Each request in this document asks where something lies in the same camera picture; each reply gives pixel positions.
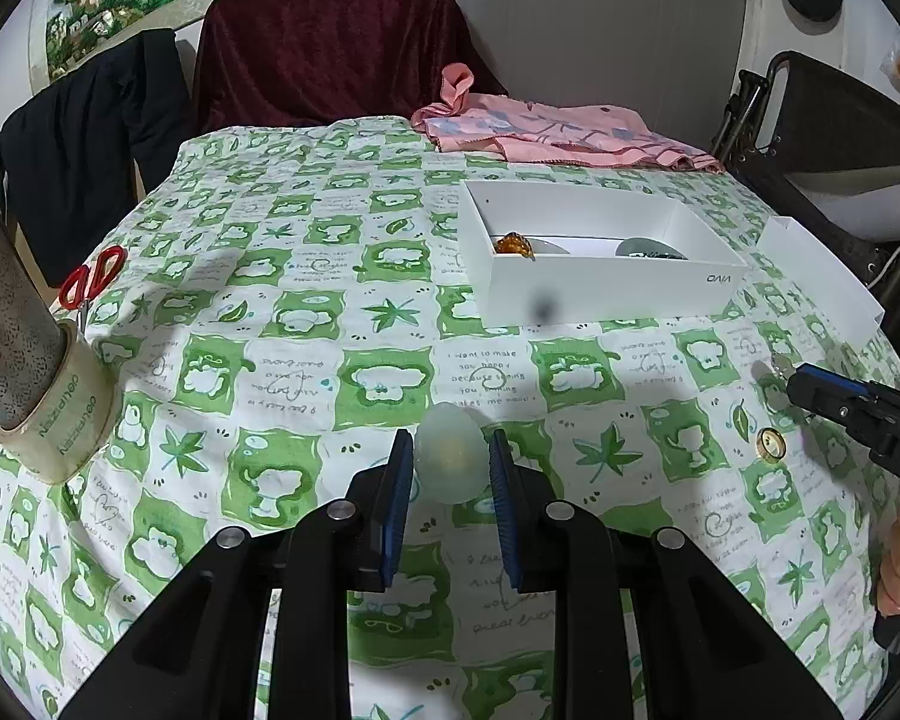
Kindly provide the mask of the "pale green jade oval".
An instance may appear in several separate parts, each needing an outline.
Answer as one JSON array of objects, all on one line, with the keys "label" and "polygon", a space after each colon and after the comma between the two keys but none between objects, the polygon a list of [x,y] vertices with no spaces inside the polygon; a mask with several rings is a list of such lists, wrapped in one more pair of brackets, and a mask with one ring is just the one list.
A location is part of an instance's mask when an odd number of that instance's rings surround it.
[{"label": "pale green jade oval", "polygon": [[479,424],[452,403],[425,411],[414,436],[422,492],[442,504],[466,504],[489,484],[489,447]]}]

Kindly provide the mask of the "white vivo jewelry box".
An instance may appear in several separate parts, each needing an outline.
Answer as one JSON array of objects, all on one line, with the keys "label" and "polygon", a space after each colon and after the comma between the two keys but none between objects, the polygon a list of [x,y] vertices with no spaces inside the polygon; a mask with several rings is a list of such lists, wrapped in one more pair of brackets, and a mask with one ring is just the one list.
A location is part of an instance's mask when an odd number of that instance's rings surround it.
[{"label": "white vivo jewelry box", "polygon": [[[686,258],[616,257],[629,238]],[[457,241],[487,327],[717,314],[748,270],[683,202],[594,185],[463,181]]]}]

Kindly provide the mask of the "white box lid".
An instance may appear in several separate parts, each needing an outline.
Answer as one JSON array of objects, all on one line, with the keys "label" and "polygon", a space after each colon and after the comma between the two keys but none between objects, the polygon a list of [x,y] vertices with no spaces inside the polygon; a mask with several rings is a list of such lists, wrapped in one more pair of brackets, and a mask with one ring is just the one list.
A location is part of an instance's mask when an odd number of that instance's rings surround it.
[{"label": "white box lid", "polygon": [[788,216],[770,216],[749,252],[749,309],[773,355],[863,379],[884,310],[831,250]]}]

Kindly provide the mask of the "green white patterned bedsheet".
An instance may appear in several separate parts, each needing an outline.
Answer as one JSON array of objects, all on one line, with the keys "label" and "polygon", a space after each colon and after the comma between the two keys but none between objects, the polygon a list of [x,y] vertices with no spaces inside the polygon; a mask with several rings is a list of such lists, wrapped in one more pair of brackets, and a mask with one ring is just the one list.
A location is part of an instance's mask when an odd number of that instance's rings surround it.
[{"label": "green white patterned bedsheet", "polygon": [[[458,258],[463,181],[679,200],[748,264],[697,319],[489,328]],[[681,528],[848,718],[886,679],[870,587],[899,486],[788,403],[745,299],[769,208],[725,174],[439,153],[397,117],[185,143],[115,227],[87,337],[123,403],[74,478],[0,447],[0,674],[53,718],[212,535],[292,527],[441,401],[606,525]]]}]

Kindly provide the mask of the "clear packing tape roll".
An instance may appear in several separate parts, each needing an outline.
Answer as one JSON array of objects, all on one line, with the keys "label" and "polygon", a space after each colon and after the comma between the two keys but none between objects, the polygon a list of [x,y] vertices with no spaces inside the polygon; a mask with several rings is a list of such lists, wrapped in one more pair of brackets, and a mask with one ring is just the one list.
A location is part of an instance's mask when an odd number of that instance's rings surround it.
[{"label": "clear packing tape roll", "polygon": [[59,324],[66,349],[53,382],[0,445],[45,484],[61,484],[91,460],[112,426],[115,379],[72,320]]}]

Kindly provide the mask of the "black folding chair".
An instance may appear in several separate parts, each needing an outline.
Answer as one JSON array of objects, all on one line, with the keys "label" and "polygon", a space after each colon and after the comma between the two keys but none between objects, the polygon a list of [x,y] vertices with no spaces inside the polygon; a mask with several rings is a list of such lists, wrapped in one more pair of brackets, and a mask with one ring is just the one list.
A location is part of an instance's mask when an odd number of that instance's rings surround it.
[{"label": "black folding chair", "polygon": [[811,181],[900,176],[900,105],[821,60],[786,50],[743,70],[712,154],[772,210],[842,260],[889,314],[900,312],[900,234],[883,244],[811,201]]}]

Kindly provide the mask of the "pink floral cloth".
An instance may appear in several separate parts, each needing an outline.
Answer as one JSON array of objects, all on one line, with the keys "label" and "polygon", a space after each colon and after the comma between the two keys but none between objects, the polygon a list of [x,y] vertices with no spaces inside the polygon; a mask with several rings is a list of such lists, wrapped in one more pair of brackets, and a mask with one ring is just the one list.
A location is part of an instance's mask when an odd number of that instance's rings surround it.
[{"label": "pink floral cloth", "polygon": [[440,99],[411,117],[414,130],[442,153],[493,153],[509,163],[600,169],[724,169],[707,151],[653,132],[627,107],[556,107],[476,93],[473,86],[468,65],[449,65],[442,71]]}]

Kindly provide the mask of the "black garment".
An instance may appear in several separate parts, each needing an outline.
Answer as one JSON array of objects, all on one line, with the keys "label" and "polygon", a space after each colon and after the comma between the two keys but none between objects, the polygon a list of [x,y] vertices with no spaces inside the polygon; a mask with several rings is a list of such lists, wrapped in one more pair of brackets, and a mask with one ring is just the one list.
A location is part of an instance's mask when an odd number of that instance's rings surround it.
[{"label": "black garment", "polygon": [[169,177],[191,137],[175,32],[148,29],[96,55],[7,117],[0,215],[22,229],[45,283],[58,288]]}]

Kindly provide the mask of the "dark red velvet cover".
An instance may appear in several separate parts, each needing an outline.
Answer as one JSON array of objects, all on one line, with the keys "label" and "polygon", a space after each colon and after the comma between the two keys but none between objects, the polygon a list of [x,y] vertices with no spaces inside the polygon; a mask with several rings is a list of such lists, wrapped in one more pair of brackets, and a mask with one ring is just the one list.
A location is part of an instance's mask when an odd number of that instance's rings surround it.
[{"label": "dark red velvet cover", "polygon": [[214,0],[193,76],[194,130],[409,117],[461,62],[478,93],[505,91],[457,0]]}]

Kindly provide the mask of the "red handled scissors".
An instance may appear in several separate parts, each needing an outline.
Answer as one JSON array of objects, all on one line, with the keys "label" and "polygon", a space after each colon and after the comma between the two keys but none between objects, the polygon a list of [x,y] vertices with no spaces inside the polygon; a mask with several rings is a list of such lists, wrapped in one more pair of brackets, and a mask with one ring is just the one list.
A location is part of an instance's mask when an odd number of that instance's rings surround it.
[{"label": "red handled scissors", "polygon": [[58,289],[59,305],[76,314],[81,335],[86,333],[92,304],[116,280],[127,258],[128,250],[123,245],[110,245],[97,255],[92,265],[79,265]]}]

